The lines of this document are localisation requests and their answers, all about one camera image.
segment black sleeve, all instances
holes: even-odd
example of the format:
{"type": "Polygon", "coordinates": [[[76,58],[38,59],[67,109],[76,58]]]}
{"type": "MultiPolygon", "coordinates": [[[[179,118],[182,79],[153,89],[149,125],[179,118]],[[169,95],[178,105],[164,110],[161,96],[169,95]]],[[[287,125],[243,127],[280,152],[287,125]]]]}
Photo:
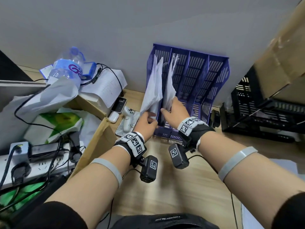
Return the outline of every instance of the black sleeve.
{"type": "Polygon", "coordinates": [[[15,229],[88,229],[71,207],[61,202],[46,202],[25,217],[15,229]]]}
{"type": "Polygon", "coordinates": [[[305,228],[305,192],[289,198],[274,217],[272,229],[284,228],[305,228]]]}

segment person's left hand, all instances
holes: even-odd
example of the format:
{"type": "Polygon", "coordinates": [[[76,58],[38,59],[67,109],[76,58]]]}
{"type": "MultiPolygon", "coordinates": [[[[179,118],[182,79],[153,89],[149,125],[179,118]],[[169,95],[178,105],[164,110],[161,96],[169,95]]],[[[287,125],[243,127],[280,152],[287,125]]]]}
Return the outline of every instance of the person's left hand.
{"type": "Polygon", "coordinates": [[[139,132],[143,135],[145,142],[153,136],[153,133],[158,126],[158,122],[155,119],[150,118],[155,116],[156,114],[153,112],[144,112],[134,128],[135,132],[139,132]]]}

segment blue bottle label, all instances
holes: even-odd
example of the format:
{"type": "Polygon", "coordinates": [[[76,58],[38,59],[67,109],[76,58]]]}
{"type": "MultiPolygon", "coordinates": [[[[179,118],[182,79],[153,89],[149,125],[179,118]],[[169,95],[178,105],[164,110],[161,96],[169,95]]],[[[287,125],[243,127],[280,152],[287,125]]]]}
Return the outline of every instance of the blue bottle label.
{"type": "Polygon", "coordinates": [[[69,59],[59,59],[57,60],[54,65],[53,69],[62,68],[72,71],[73,73],[77,74],[79,77],[82,76],[83,70],[82,68],[75,62],[69,59]]]}

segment wooden table surface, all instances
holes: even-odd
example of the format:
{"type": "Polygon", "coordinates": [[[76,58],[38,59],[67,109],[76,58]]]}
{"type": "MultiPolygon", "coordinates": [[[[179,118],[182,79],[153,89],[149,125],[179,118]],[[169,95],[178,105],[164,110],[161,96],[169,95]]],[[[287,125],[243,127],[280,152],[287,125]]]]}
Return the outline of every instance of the wooden table surface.
{"type": "MultiPolygon", "coordinates": [[[[140,110],[144,93],[125,90],[124,97],[128,107],[140,110]]],[[[115,124],[111,124],[113,131],[121,119],[122,115],[115,124]]],[[[269,158],[290,159],[298,165],[305,164],[305,155],[295,143],[225,135],[246,146],[254,146],[269,158]]],[[[159,161],[157,178],[147,184],[140,180],[139,173],[131,171],[114,197],[113,212],[120,215],[187,212],[202,216],[219,228],[235,229],[231,195],[217,174],[200,157],[192,158],[189,167],[183,170],[174,168],[168,152],[169,145],[169,140],[154,136],[146,143],[145,156],[153,155],[159,161]]],[[[242,228],[241,204],[235,196],[233,199],[238,228],[242,228]]]]}

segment black wrist strap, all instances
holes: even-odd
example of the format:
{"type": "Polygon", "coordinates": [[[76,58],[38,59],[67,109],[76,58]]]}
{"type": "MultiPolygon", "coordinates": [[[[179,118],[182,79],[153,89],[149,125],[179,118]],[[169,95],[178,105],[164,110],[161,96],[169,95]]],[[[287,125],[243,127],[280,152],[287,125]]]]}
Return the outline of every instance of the black wrist strap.
{"type": "Polygon", "coordinates": [[[208,131],[215,131],[209,127],[205,122],[196,117],[188,117],[183,120],[178,126],[178,133],[189,148],[196,148],[197,142],[208,131]]]}
{"type": "Polygon", "coordinates": [[[130,155],[130,165],[136,167],[142,155],[147,151],[144,145],[143,138],[136,132],[129,132],[120,139],[116,140],[115,144],[122,146],[130,155]]]}

